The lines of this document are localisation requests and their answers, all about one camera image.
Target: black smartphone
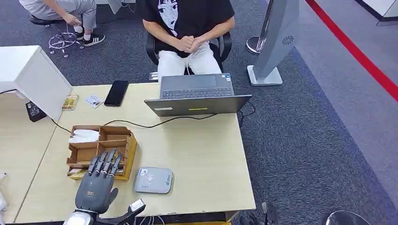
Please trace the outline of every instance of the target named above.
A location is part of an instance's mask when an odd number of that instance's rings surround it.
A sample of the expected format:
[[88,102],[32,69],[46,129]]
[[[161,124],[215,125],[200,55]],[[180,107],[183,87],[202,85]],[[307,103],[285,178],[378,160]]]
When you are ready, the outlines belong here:
[[126,94],[128,81],[115,81],[112,84],[111,90],[105,99],[104,105],[106,106],[120,106],[122,104],[124,94]]

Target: wooden desk organizer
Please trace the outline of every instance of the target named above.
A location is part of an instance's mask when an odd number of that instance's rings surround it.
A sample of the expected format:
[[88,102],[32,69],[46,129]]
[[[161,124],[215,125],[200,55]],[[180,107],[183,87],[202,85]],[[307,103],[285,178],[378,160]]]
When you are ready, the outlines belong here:
[[[116,173],[116,180],[129,180],[131,167],[133,165],[134,156],[137,148],[137,140],[134,134],[126,127],[110,127],[110,126],[74,126],[71,135],[76,129],[95,130],[99,132],[99,141],[85,143],[70,143],[70,157],[67,158],[66,164],[69,166],[68,176],[74,180],[81,180],[89,167],[92,158],[102,154],[104,151],[110,152],[116,148],[116,153],[121,154],[124,158],[119,164],[119,169],[123,172]],[[81,169],[77,173],[71,173],[72,169]]]

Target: graphic print on t-shirt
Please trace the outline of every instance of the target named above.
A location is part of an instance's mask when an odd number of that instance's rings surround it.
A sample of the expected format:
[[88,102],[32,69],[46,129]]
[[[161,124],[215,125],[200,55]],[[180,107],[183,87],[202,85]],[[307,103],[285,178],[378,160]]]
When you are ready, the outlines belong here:
[[159,0],[158,10],[162,20],[167,27],[170,28],[174,36],[177,37],[177,32],[174,30],[178,19],[178,3],[177,0]]

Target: red tape on floor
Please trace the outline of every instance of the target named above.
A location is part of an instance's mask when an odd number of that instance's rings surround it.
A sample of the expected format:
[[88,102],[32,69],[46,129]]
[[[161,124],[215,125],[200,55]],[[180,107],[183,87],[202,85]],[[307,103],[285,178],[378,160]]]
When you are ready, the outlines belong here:
[[308,5],[326,24],[329,30],[338,38],[344,47],[353,55],[353,57],[379,82],[379,84],[398,102],[398,86],[388,78],[333,22],[325,11],[315,2],[315,0],[306,0]]

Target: black office chair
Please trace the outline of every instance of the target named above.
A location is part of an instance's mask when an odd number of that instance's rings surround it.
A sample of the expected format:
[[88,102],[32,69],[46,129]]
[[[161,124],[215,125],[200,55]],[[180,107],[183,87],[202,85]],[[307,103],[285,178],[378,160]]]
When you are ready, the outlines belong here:
[[[210,49],[213,51],[215,60],[218,62],[218,65],[220,66],[221,71],[224,72],[222,63],[228,58],[228,55],[231,52],[232,48],[231,34],[228,32],[223,36],[217,38],[217,41],[218,45],[215,45],[213,43],[210,43],[209,45]],[[158,56],[159,50],[156,48],[157,42],[159,42],[159,40],[150,33],[148,33],[148,38],[146,40],[146,53],[148,54],[152,62],[156,65],[159,64],[159,56]],[[189,68],[189,71],[185,69],[185,74],[187,75],[194,73]],[[154,76],[157,77],[157,73],[151,73],[151,79],[154,78]]]
[[[35,17],[34,15],[30,15],[29,20],[30,20],[30,22],[32,22],[32,24],[41,25],[44,27],[50,27],[50,25],[52,25],[52,24],[65,22],[64,20],[41,20],[41,19]],[[73,44],[78,44],[80,49],[84,48],[84,46],[78,42],[77,37],[74,33],[61,32],[58,27],[57,27],[57,31],[59,32],[59,34],[54,35],[48,41],[48,48],[50,49],[50,54],[55,53],[54,49],[60,49],[60,50],[62,50],[62,52],[64,54],[63,57],[67,58],[67,57],[69,57],[69,55],[66,54],[66,52],[65,52],[65,49],[67,47],[69,47]]]

